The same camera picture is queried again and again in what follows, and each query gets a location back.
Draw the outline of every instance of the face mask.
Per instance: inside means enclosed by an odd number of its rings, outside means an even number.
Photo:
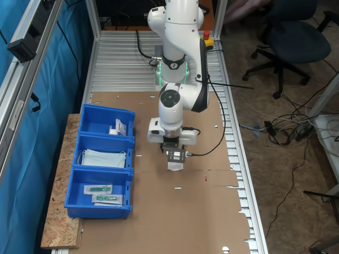
[[[126,153],[97,152],[87,149],[82,152],[82,157],[81,165],[123,168],[125,166]]]

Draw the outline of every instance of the blue plastic tray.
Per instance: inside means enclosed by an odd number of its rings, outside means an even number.
[[[103,136],[78,133],[75,144],[74,156],[72,166],[88,167],[88,168],[102,168],[133,171],[132,168],[132,152],[134,147],[133,139],[121,138],[121,136]],[[111,153],[126,153],[126,161],[124,168],[113,167],[97,167],[97,166],[82,166],[82,152],[86,149],[91,149],[97,152],[111,152]]]
[[[79,132],[109,135],[110,126],[115,129],[115,120],[119,119],[127,127],[127,135],[134,139],[133,124],[136,114],[129,110],[83,104]]]
[[[81,218],[127,218],[132,211],[130,204],[133,173],[122,170],[95,170],[72,167],[65,199],[69,217]],[[122,206],[95,206],[92,195],[84,194],[84,185],[113,184],[112,194],[124,195]]]

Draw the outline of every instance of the brown cardboard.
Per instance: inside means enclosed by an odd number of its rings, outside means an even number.
[[[151,92],[93,93],[96,105],[136,112],[135,154],[142,156],[135,157],[130,216],[84,220],[81,247],[69,252],[223,254],[227,246],[230,254],[249,254],[244,241],[249,238],[247,218],[239,213],[237,190],[226,187],[236,187],[238,182],[236,172],[230,170],[225,141],[207,156],[187,158],[184,171],[168,171],[159,145],[146,138],[150,118],[158,117],[158,96]],[[217,98],[211,94],[209,108],[200,114],[185,112],[184,126],[201,130],[197,145],[189,146],[189,152],[212,149],[223,132]]]
[[[233,170],[135,173],[130,216],[85,220],[81,246],[70,253],[222,254],[227,246],[249,254],[237,190],[225,187],[232,178]]]
[[[162,154],[159,144],[147,141],[149,121],[152,117],[159,117],[158,98],[158,92],[94,92],[92,96],[92,104],[123,108],[136,113],[135,154],[141,156],[134,158],[135,172],[167,170],[167,155]],[[197,144],[187,146],[188,152],[200,154],[213,149],[224,130],[216,95],[210,93],[210,104],[205,111],[184,111],[183,125],[201,130]],[[212,153],[188,157],[184,170],[230,170],[225,137]]]

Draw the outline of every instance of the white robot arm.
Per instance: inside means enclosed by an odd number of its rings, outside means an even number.
[[[166,85],[160,91],[159,117],[151,119],[147,139],[162,144],[168,162],[183,163],[186,154],[179,146],[197,142],[198,131],[183,128],[183,110],[202,112],[209,104],[206,45],[198,32],[202,23],[196,0],[168,0],[166,8],[148,14],[150,28],[163,41],[163,56],[153,59],[159,60],[157,75]],[[195,63],[193,84],[189,59]]]

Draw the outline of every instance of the red button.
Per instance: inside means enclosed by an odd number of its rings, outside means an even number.
[[[203,33],[203,39],[204,39],[204,40],[208,40],[208,38],[210,38],[210,31],[204,31],[204,33]]]

